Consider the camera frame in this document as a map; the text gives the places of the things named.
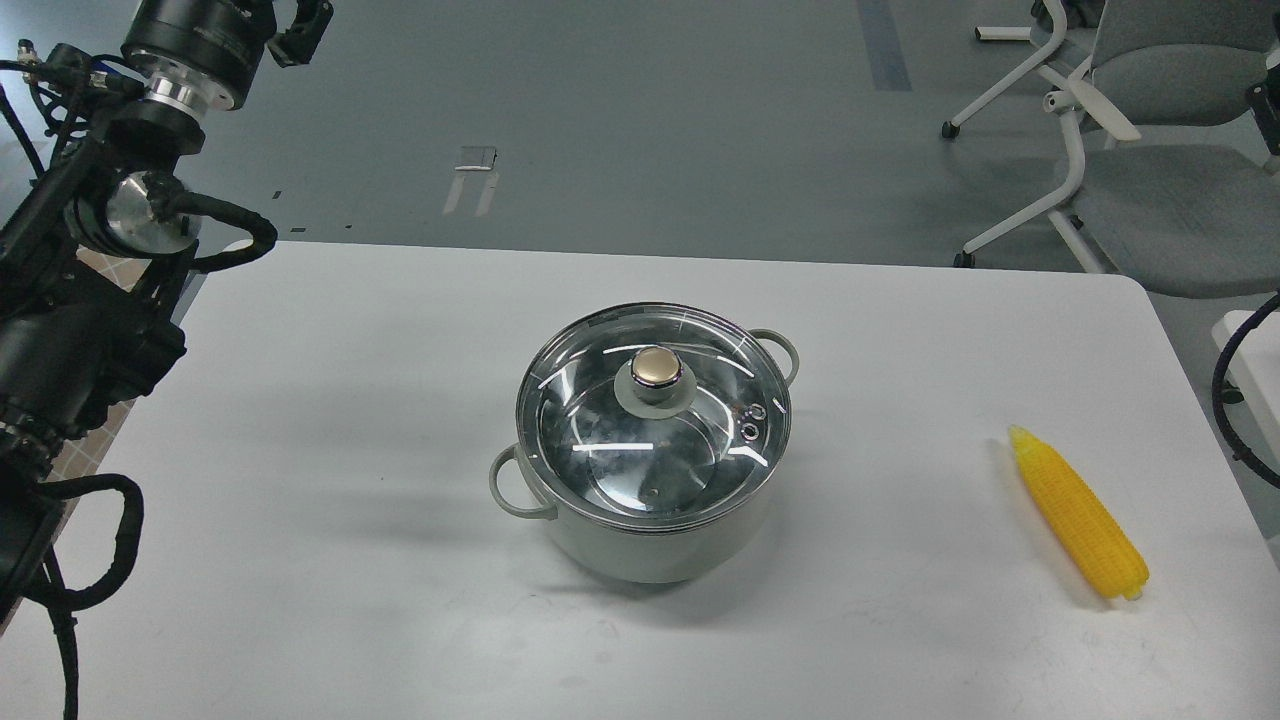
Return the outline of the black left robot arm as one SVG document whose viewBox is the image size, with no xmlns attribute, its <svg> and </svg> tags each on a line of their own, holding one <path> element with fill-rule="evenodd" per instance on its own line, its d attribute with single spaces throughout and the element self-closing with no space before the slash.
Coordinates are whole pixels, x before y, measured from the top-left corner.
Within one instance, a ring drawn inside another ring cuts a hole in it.
<svg viewBox="0 0 1280 720">
<path fill-rule="evenodd" d="M 186 354 L 175 310 L 187 281 L 252 263 L 278 241 L 256 211 L 193 191 L 211 110 L 244 105 L 265 56 L 308 64 L 333 18 L 301 1 L 285 29 L 270 1 L 142 1 L 118 55 L 29 40 L 18 73 L 52 151 L 42 161 L 9 101 L 29 192 L 3 225 L 3 615 L 22 601 L 52 625 L 63 715 L 79 714 L 76 615 L 128 580 L 145 497 L 129 477 L 58 479 L 63 447 L 113 407 L 150 395 Z"/>
</svg>

